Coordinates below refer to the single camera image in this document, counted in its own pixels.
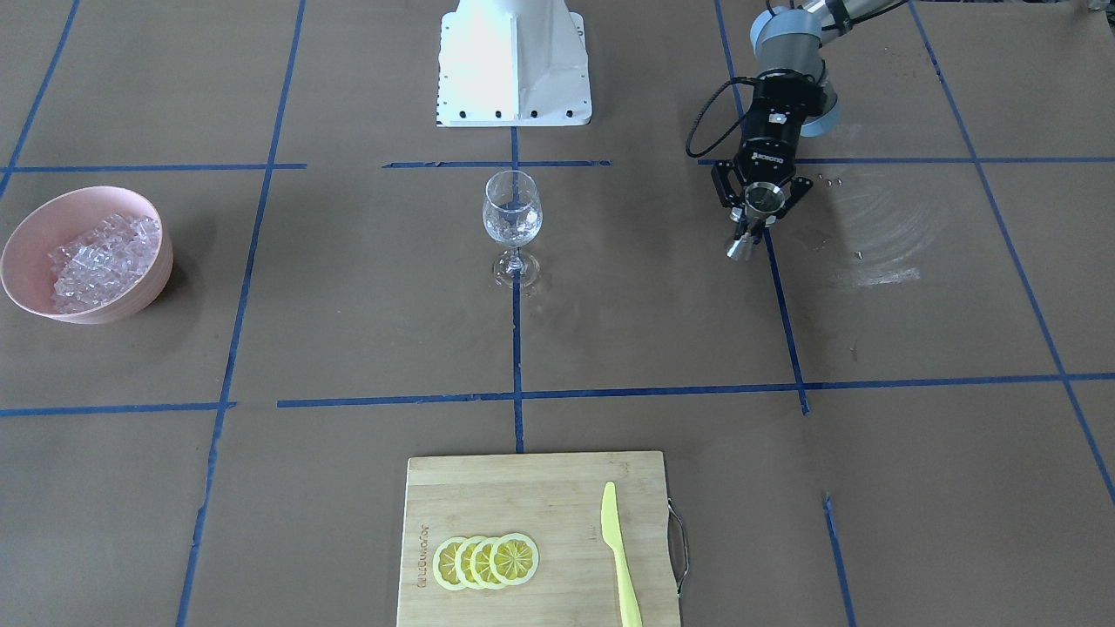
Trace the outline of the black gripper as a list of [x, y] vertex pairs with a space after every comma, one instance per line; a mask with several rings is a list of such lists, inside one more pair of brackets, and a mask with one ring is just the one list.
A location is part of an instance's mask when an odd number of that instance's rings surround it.
[[765, 219], [773, 226], [813, 189], [812, 179], [796, 176], [796, 153], [806, 119], [821, 114], [821, 87], [809, 74], [762, 74], [744, 81], [752, 87], [741, 116], [740, 147], [735, 160], [712, 163], [712, 186], [729, 218], [745, 213], [741, 187], [768, 182], [783, 191], [780, 210]]

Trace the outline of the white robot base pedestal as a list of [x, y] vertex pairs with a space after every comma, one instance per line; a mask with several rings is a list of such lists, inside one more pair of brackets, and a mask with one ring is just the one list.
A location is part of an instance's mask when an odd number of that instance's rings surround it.
[[442, 15], [439, 36], [438, 126], [593, 119], [585, 21], [564, 1], [460, 1]]

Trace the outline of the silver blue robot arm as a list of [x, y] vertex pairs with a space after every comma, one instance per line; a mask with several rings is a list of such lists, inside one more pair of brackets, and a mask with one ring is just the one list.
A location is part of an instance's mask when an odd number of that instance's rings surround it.
[[796, 174], [798, 143], [832, 131], [841, 114], [821, 49], [896, 4], [808, 1], [770, 7], [753, 21], [758, 75], [745, 79], [752, 96], [741, 115], [740, 145], [733, 158], [712, 167], [714, 186], [737, 223], [737, 239], [762, 237], [811, 190]]

